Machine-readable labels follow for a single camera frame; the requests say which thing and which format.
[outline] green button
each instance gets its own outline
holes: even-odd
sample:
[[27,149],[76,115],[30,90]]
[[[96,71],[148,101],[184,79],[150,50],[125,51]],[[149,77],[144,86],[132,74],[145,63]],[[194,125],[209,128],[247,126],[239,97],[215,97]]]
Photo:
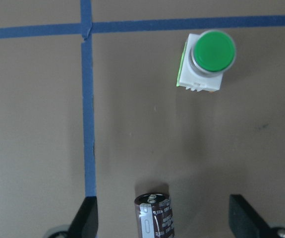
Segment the green button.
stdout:
[[227,68],[232,63],[235,52],[232,39],[220,31],[204,34],[194,47],[194,57],[197,64],[211,72]]

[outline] bolt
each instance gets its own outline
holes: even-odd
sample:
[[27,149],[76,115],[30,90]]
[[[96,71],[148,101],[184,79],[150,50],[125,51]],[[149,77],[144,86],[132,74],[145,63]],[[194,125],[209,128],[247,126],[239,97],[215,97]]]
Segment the bolt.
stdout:
[[278,236],[280,236],[281,238],[285,238],[285,229],[280,229],[277,232]]

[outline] white plastic base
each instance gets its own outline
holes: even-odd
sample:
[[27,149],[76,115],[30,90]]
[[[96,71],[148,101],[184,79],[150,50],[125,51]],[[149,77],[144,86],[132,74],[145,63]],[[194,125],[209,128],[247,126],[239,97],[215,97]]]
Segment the white plastic base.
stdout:
[[220,89],[221,82],[223,78],[223,74],[219,74],[213,77],[204,77],[202,75],[197,74],[191,68],[189,62],[189,53],[192,46],[195,45],[197,40],[199,39],[199,35],[189,34],[186,42],[186,50],[183,59],[183,63],[181,66],[181,74],[178,81],[178,86],[186,87],[186,89],[190,89],[191,91],[196,90],[197,92],[201,90],[206,90],[210,92],[214,92]]

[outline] round green lid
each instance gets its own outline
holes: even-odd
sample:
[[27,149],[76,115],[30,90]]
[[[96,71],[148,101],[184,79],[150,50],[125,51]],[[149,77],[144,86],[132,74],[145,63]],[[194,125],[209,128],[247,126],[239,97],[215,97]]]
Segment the round green lid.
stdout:
[[204,34],[194,47],[194,57],[197,64],[211,72],[227,68],[232,63],[235,52],[232,39],[220,31]]

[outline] blue painter's tape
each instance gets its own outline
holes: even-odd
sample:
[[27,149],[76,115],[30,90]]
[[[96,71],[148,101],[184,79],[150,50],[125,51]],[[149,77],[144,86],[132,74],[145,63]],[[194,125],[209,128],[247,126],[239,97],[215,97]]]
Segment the blue painter's tape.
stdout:
[[81,0],[81,25],[83,39],[87,39],[92,28],[92,5],[90,0]]
[[96,196],[92,36],[82,43],[85,195]]
[[81,25],[79,23],[19,26],[0,28],[0,39],[49,35],[72,35],[80,34],[80,32]]
[[285,26],[285,15],[93,22],[92,33]]

